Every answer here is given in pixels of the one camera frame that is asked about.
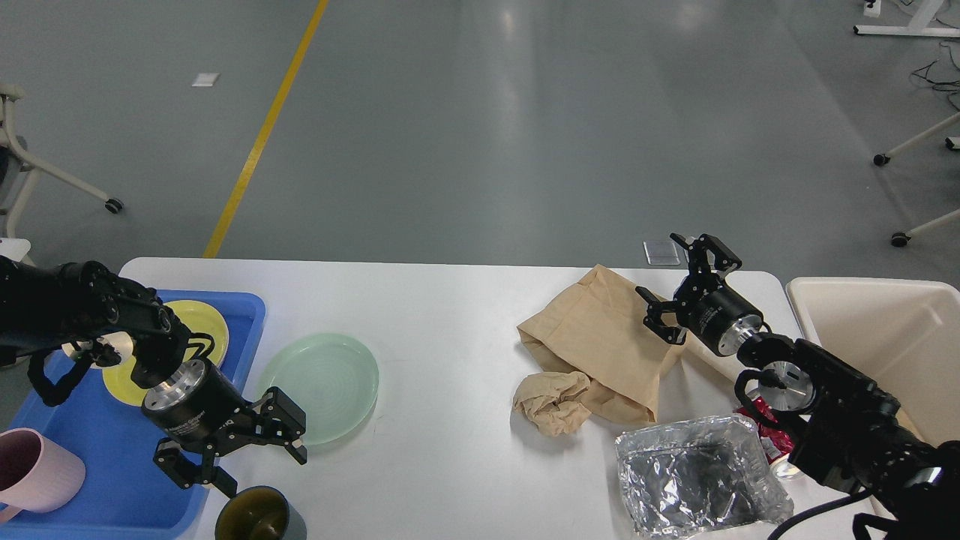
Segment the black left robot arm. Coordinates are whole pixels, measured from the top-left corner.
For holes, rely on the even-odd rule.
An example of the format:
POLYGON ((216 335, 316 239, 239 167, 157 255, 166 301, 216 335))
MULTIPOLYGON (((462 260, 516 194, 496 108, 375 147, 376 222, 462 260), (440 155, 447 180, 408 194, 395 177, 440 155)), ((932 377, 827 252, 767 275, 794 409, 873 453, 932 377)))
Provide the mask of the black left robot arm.
POLYGON ((305 411, 278 387, 244 399, 212 360, 216 339, 189 328, 154 288, 97 261, 41 269, 3 257, 1 305, 2 362, 27 359, 28 381, 48 407, 63 404, 93 367, 120 365, 107 335, 127 335, 131 382, 146 391, 141 411, 164 434, 154 463, 179 488, 234 497, 236 480, 217 461, 249 445, 308 462, 305 411))

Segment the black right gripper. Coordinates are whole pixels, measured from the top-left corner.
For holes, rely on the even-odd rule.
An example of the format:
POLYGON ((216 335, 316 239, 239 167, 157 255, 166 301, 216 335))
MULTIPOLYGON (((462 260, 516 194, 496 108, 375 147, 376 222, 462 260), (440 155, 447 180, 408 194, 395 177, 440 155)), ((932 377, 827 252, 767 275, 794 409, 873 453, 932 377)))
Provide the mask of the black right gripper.
POLYGON ((643 324, 671 346, 685 344, 689 331, 714 355, 735 355, 743 343, 765 328, 762 312, 726 286, 726 277, 740 270, 742 260, 714 235, 687 237, 672 232, 670 239, 686 253, 687 277, 670 301, 644 286, 635 287, 646 304, 643 324), (666 325, 665 314, 676 315, 680 325, 666 325))

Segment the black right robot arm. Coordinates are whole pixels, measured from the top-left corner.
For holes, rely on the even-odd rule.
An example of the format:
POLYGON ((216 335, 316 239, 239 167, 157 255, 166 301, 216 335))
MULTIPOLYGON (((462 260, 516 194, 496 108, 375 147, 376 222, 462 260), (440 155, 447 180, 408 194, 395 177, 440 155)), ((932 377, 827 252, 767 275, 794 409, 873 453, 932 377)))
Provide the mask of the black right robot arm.
POLYGON ((958 441, 923 442, 899 424, 901 404, 870 376, 809 340, 775 334, 762 312, 727 284, 742 260, 716 236, 672 233, 670 239, 686 253, 687 276, 670 300, 635 287, 646 303, 645 327, 671 345, 695 335, 711 353, 735 356, 743 366, 734 383, 740 406, 762 426, 788 434, 790 464, 843 493, 786 520, 770 537, 875 498, 890 516, 856 514, 855 538, 878 530, 888 539, 956 539, 958 441))

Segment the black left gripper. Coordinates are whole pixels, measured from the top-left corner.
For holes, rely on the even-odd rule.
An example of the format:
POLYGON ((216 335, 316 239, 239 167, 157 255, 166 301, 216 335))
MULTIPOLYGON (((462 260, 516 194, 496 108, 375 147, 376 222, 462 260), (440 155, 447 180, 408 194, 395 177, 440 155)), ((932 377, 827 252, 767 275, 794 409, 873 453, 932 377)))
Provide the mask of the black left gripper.
POLYGON ((157 442, 154 464, 183 490, 201 485, 234 498, 236 479, 215 461, 247 444, 281 447, 299 465, 308 463, 305 411, 277 386, 248 402, 207 359, 182 363, 172 379, 149 389, 142 413, 168 437, 157 442), (185 450, 199 452, 201 462, 189 461, 185 450))

